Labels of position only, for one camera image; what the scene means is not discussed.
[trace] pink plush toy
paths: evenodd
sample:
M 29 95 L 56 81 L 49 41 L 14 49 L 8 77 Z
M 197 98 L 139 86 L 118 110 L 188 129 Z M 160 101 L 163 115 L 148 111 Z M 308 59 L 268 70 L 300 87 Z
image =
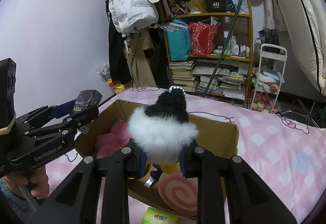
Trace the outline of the pink plush toy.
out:
M 127 123 L 119 119 L 111 128 L 108 134 L 100 135 L 96 139 L 96 158 L 103 158 L 112 155 L 118 149 L 128 144 L 130 135 L 127 131 Z

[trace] red gift bag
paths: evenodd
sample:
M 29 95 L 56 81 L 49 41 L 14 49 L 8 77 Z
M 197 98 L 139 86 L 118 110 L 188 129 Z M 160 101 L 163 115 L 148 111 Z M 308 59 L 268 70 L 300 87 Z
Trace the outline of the red gift bag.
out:
M 214 50 L 214 40 L 219 26 L 206 23 L 190 23 L 191 53 L 196 56 L 208 56 Z

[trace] teal bag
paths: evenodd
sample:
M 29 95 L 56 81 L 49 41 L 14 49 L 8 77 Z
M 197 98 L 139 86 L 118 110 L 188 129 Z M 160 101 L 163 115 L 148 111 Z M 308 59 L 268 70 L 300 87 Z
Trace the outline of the teal bag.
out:
M 172 22 L 188 26 L 187 23 L 178 19 L 174 19 Z M 171 61 L 186 61 L 189 54 L 191 54 L 191 35 L 189 29 L 174 32 L 165 31 L 165 33 Z

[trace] white cart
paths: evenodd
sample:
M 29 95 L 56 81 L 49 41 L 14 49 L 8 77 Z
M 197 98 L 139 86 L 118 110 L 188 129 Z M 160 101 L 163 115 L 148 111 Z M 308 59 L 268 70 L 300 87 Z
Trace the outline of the white cart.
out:
M 275 54 L 275 53 L 263 51 L 263 47 L 274 47 L 274 48 L 277 48 L 277 49 L 284 50 L 285 55 Z M 258 50 L 259 50 L 260 55 L 259 55 L 259 67 L 258 67 L 258 73 L 257 73 L 257 80 L 259 80 L 259 75 L 260 75 L 260 70 L 261 70 L 261 59 L 263 57 L 271 58 L 271 59 L 275 59 L 275 60 L 284 62 L 283 63 L 283 71 L 282 71 L 282 79 L 283 79 L 284 71 L 285 71 L 285 64 L 286 64 L 286 60 L 287 60 L 287 50 L 284 47 L 279 46 L 279 45 L 275 45 L 275 44 L 262 44 L 260 47 L 258 47 Z M 278 95 L 279 95 L 279 93 L 281 91 L 281 86 L 282 86 L 282 81 L 280 81 L 280 85 L 278 87 L 278 90 L 274 90 L 274 91 L 270 92 L 270 94 L 275 94 L 276 95 L 276 98 L 275 98 L 274 103 L 273 103 L 273 107 L 270 109 L 270 113 L 272 113 L 272 111 L 273 111 L 273 109 L 275 107 L 276 101 L 278 99 Z M 264 89 L 262 87 L 257 86 L 257 84 L 255 85 L 254 96 L 252 98 L 250 109 L 253 108 L 253 104 L 254 104 L 257 92 L 265 93 L 265 91 L 264 91 Z

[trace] bed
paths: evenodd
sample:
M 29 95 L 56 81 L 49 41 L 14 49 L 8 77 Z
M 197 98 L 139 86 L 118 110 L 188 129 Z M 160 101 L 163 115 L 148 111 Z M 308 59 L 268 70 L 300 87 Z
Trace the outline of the bed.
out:
M 164 91 L 128 89 L 102 105 L 100 112 L 118 99 L 153 104 Z M 270 186 L 298 223 L 302 223 L 326 187 L 323 169 L 326 167 L 326 129 L 193 95 L 187 94 L 186 100 L 188 112 L 238 126 L 238 155 Z M 51 192 L 81 160 L 73 150 L 46 165 Z M 146 209 L 146 205 L 129 198 L 130 223 L 141 223 Z M 194 222 L 180 219 L 178 223 Z
M 326 14 L 320 0 L 278 0 L 294 55 L 312 85 L 326 96 Z

